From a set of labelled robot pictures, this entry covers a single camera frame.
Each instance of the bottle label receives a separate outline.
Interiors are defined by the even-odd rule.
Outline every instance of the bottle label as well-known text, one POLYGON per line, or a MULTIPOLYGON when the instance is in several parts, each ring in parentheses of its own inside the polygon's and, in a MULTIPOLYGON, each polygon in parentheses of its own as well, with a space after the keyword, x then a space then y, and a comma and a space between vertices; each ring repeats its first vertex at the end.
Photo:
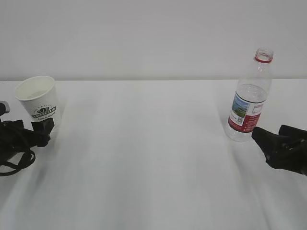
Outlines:
POLYGON ((236 92, 228 119, 230 127, 242 133, 252 132, 257 125, 263 104, 264 101, 260 103, 246 101, 236 92))

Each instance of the plastic water bottle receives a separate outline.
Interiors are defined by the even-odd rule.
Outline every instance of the plastic water bottle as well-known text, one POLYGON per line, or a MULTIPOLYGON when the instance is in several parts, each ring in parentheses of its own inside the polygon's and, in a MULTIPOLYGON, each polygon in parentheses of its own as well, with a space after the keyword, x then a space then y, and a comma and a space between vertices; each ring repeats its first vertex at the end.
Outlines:
POLYGON ((238 82, 225 126, 225 133, 234 141, 249 140, 257 125, 272 83, 270 70, 272 59, 272 50, 259 48, 255 54, 253 72, 238 82))

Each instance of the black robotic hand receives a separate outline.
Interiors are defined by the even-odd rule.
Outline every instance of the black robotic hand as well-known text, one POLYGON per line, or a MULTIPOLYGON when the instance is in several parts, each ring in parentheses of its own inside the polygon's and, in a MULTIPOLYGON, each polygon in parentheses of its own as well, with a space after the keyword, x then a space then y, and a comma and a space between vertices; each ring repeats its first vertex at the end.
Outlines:
MULTIPOLYGON (((0 102, 0 116, 9 111, 7 103, 0 102)), ((13 175, 29 167, 35 161, 35 153, 30 148, 44 147, 50 141, 50 132, 54 127, 52 118, 32 122, 32 127, 33 131, 25 129, 22 120, 0 120, 0 176, 13 175), (11 163, 9 160, 18 153, 22 153, 18 164, 11 163), (11 170, 3 172, 3 166, 11 170)))
POLYGON ((282 125, 276 135, 256 127, 252 138, 269 166, 307 175, 307 131, 282 125))

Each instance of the cup rim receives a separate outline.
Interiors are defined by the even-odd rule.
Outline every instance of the cup rim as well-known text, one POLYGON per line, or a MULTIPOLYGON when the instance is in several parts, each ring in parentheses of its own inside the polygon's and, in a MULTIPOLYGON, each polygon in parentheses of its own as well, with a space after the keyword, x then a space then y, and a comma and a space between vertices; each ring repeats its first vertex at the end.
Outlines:
POLYGON ((47 93, 49 93, 49 92, 53 89, 54 85, 55 85, 55 80, 54 80, 53 77, 50 77, 50 76, 35 76, 35 77, 31 77, 31 78, 28 78, 28 79, 26 79, 26 80, 20 82, 20 83, 17 85, 17 87, 15 88, 14 94, 15 94, 15 97, 16 97, 19 101, 22 101, 22 102, 32 101, 32 100, 35 100, 35 99, 37 99, 37 98, 40 98, 40 97, 46 95, 47 93), (39 95, 39 96, 36 96, 36 97, 33 97, 33 98, 28 98, 28 99, 21 99, 21 98, 19 98, 19 97, 17 96, 17 94, 16 94, 16 92, 17 92, 17 90, 19 89, 19 87, 21 87, 25 82, 30 81, 30 80, 33 80, 33 79, 35 79, 35 78, 49 78, 49 79, 52 80, 52 86, 50 87, 50 89, 48 89, 46 92, 44 92, 43 94, 41 94, 41 95, 39 95))

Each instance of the cup logo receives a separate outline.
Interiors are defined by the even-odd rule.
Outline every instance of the cup logo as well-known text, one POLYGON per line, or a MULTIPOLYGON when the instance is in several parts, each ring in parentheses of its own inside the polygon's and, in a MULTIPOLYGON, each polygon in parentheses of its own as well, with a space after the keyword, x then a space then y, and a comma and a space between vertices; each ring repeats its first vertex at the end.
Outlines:
POLYGON ((43 105, 43 106, 35 109, 34 115, 32 115, 32 117, 35 118, 35 119, 39 119, 39 120, 47 119, 47 118, 54 115, 56 109, 57 109, 56 106, 52 107, 49 104, 43 105))
POLYGON ((44 112, 47 112, 48 110, 49 110, 49 107, 41 108, 40 110, 37 111, 37 113, 42 114, 44 112))

